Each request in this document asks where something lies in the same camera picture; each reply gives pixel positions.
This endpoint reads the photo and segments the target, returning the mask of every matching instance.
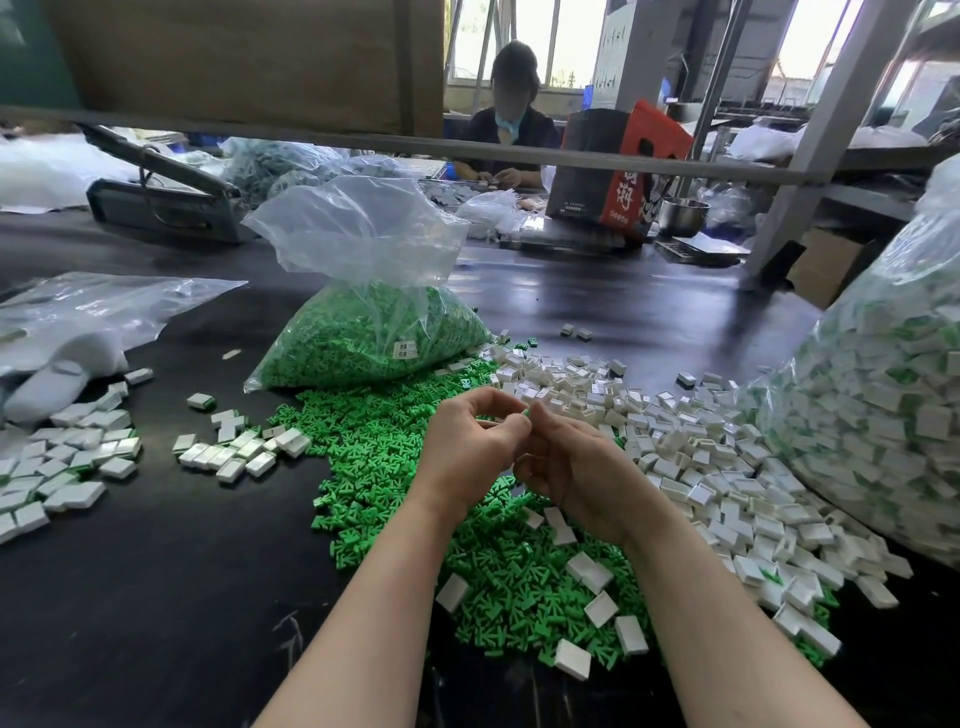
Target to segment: black work surface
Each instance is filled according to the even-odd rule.
[[[302,459],[227,490],[182,471],[170,447],[178,434],[210,434],[185,405],[194,392],[258,423],[285,401],[243,395],[241,385],[323,279],[284,273],[262,244],[190,249],[101,232],[83,213],[0,215],[0,292],[70,270],[251,283],[129,352],[134,368],[156,371],[129,399],[144,443],[133,480],[109,486],[91,512],[0,548],[0,726],[248,725],[297,635],[312,637],[347,582],[327,537],[309,528],[325,464]],[[677,390],[678,371],[746,381],[788,355],[817,317],[791,294],[738,290],[735,269],[671,265],[646,249],[600,258],[467,248],[450,286],[494,331],[536,336],[548,355],[615,356],[630,384],[653,392]],[[593,341],[561,339],[567,322],[592,329]],[[222,360],[231,349],[242,352]],[[954,725],[957,577],[911,562],[917,577],[889,585],[899,609],[874,610],[852,586],[841,592],[832,629],[844,648],[825,675],[874,726]],[[533,656],[484,658],[453,640],[438,610],[429,646],[423,725],[681,723],[659,656],[612,674],[594,665],[579,684]]]

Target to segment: metal bowl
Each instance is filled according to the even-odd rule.
[[[710,205],[692,198],[668,197],[660,204],[660,232],[676,237],[693,237],[707,221]]]

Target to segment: plastic bag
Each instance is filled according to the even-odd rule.
[[[468,236],[486,238],[504,217],[516,210],[518,197],[510,190],[484,192],[457,208],[457,217],[471,222]]]
[[[737,225],[746,227],[753,222],[754,195],[741,184],[719,182],[711,187],[702,187],[697,199],[710,205],[707,211],[707,227]]]
[[[469,223],[437,209],[414,180],[291,187],[243,222],[274,245],[286,270],[334,278],[290,320],[245,391],[391,379],[490,338],[440,287]]]
[[[79,334],[114,331],[122,351],[154,341],[167,321],[245,280],[64,273],[0,303],[0,376],[35,372]]]
[[[125,182],[136,174],[136,167],[87,144],[82,134],[0,137],[0,211],[86,207],[86,190],[97,180]]]
[[[782,159],[797,151],[801,134],[779,132],[754,124],[740,132],[731,142],[727,154],[734,159]]]
[[[960,569],[960,156],[793,358],[742,402],[810,487]]]
[[[287,172],[314,172],[324,165],[336,169],[349,159],[348,150],[298,141],[232,136],[221,148],[231,155],[224,165],[224,181],[236,185],[252,207],[262,205],[274,183]]]

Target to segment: cardboard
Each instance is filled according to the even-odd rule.
[[[816,228],[807,231],[801,242],[806,250],[793,264],[787,280],[798,296],[818,308],[829,308],[863,246]]]
[[[444,4],[41,0],[89,109],[439,137]]]

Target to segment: bag of green pieces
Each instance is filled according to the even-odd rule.
[[[290,320],[245,391],[393,379],[490,340],[443,287],[469,224],[434,207],[413,180],[291,187],[244,224],[286,270],[334,279]]]

